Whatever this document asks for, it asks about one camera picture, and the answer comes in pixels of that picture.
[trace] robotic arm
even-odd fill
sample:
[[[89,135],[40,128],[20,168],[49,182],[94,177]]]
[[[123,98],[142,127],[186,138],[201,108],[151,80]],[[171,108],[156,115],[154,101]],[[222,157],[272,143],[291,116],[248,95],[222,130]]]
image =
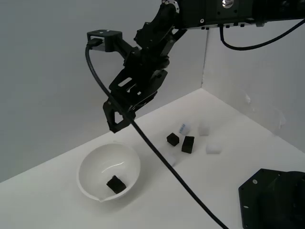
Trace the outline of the robotic arm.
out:
[[[92,49],[118,52],[124,59],[124,69],[110,84],[115,100],[133,119],[135,112],[150,102],[162,85],[169,65],[168,53],[188,29],[263,26],[268,21],[305,18],[305,0],[162,0],[152,22],[137,31],[132,47],[122,38],[122,32],[97,30],[87,33],[88,42],[100,39]],[[103,109],[109,128],[114,133],[127,127],[123,119],[116,123],[116,107],[107,100]]]

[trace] black cable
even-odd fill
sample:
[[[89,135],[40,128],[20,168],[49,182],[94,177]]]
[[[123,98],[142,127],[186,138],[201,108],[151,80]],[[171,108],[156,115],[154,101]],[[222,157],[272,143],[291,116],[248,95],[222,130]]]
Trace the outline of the black cable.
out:
[[[261,43],[261,44],[257,44],[257,45],[252,45],[252,46],[247,46],[247,47],[235,47],[235,46],[231,46],[228,43],[226,43],[224,41],[224,27],[220,26],[219,27],[219,31],[220,31],[220,40],[222,41],[222,43],[229,49],[233,49],[233,50],[237,50],[237,51],[247,51],[247,50],[253,50],[253,49],[258,49],[261,48],[263,46],[266,46],[268,44],[271,44],[275,41],[278,41],[279,39],[285,37],[286,35],[290,34],[292,31],[296,30],[297,28],[299,28],[301,25],[303,25],[305,23],[305,19],[300,21],[298,24],[296,24],[294,27],[292,27],[291,29],[287,30],[286,32],[284,32],[283,34],[279,35],[278,37],[275,37],[267,42]]]
[[[85,56],[86,61],[88,64],[88,67],[100,86],[100,88],[105,92],[105,94],[108,96],[110,101],[114,104],[114,106],[117,108],[120,114],[126,119],[133,127],[136,129],[136,131],[139,133],[141,138],[145,141],[145,143],[152,149],[152,151],[158,156],[158,158],[165,164],[165,166],[171,171],[171,173],[175,176],[175,178],[180,182],[180,184],[185,188],[185,190],[194,198],[194,200],[205,210],[205,212],[223,229],[229,229],[227,226],[225,226],[210,210],[209,208],[196,196],[196,194],[191,190],[191,188],[185,183],[185,181],[181,178],[181,176],[174,170],[174,168],[166,161],[166,159],[161,155],[161,153],[157,150],[157,148],[151,143],[151,141],[148,139],[148,137],[143,133],[143,131],[140,129],[140,127],[135,123],[133,118],[129,116],[127,112],[124,111],[124,109],[120,106],[120,104],[114,99],[114,97],[110,94],[110,92],[107,90],[107,88],[104,86],[104,84],[99,79],[98,75],[95,72],[95,69],[91,63],[89,50],[92,46],[88,45],[86,46]]]

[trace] white wall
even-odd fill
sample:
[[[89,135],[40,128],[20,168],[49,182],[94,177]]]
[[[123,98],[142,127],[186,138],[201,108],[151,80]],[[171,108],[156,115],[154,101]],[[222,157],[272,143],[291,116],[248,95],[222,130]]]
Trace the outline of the white wall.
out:
[[[119,30],[135,45],[136,30],[160,2],[0,2],[0,182],[109,131],[106,97],[84,58],[86,32]],[[200,88],[205,41],[205,32],[189,31],[174,46],[163,86],[139,115]],[[92,62],[107,85],[123,63],[103,52],[92,53]]]
[[[224,38],[234,46],[254,45],[278,36],[297,22],[224,29]],[[276,43],[240,52],[222,45],[218,29],[210,30],[203,88],[305,152],[304,39],[305,26],[301,26]]]

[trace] black foam cube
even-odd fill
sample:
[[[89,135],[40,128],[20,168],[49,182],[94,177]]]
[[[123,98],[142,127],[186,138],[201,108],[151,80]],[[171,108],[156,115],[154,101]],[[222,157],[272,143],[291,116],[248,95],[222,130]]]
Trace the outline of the black foam cube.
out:
[[[126,185],[116,176],[113,176],[111,180],[107,182],[107,186],[111,188],[115,194],[119,194],[126,188]]]
[[[195,137],[185,136],[181,151],[191,154],[193,150],[194,139]]]
[[[172,146],[176,146],[179,143],[179,137],[175,135],[174,133],[171,133],[167,136],[167,142],[171,144]]]

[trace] white foam block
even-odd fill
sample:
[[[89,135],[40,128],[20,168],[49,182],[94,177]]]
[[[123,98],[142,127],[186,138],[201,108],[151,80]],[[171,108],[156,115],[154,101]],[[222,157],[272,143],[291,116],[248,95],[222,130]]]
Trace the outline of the white foam block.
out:
[[[207,154],[219,154],[223,148],[219,143],[208,143],[205,150]]]
[[[176,157],[172,153],[166,152],[163,154],[163,157],[172,167],[176,164]]]
[[[191,130],[191,125],[188,123],[183,123],[179,129],[179,133],[186,136]]]
[[[200,122],[198,126],[199,136],[208,136],[210,134],[210,127],[206,122]]]

